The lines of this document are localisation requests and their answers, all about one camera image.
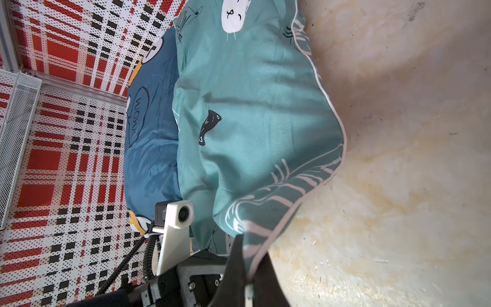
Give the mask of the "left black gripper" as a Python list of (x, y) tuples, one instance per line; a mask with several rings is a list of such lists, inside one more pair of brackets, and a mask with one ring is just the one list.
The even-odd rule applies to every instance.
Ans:
[(225, 273), (226, 257), (200, 251), (153, 278), (141, 292), (143, 306), (208, 306)]

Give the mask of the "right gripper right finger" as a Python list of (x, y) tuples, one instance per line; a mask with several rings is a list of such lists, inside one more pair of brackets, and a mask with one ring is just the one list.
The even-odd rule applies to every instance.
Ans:
[(254, 307), (290, 306), (281, 289), (268, 253), (263, 257), (254, 275), (253, 289)]

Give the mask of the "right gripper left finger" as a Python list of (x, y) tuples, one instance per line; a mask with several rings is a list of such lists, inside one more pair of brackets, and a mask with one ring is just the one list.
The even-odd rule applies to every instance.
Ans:
[(242, 254), (243, 235), (236, 236), (228, 257), (223, 279), (210, 307), (245, 307), (246, 271)]

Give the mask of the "blue cartoon pillowcase pillow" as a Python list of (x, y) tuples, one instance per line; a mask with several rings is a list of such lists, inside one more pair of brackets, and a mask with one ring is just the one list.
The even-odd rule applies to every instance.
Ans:
[(172, 110), (177, 67), (176, 31), (170, 28), (132, 72), (127, 97), (124, 193), (130, 227), (145, 234), (160, 202), (181, 200), (178, 127)]

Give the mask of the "green cat pillowcase pillow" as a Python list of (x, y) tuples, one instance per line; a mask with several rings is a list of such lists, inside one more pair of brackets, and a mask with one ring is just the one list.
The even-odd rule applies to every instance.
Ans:
[(296, 1), (188, 1), (175, 19), (178, 180), (202, 249), (242, 236), (252, 279), (347, 137)]

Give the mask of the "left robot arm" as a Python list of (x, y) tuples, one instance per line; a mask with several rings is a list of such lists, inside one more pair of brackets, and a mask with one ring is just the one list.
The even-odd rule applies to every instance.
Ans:
[(226, 257), (199, 251), (148, 283), (129, 285), (70, 306), (208, 306), (226, 262)]

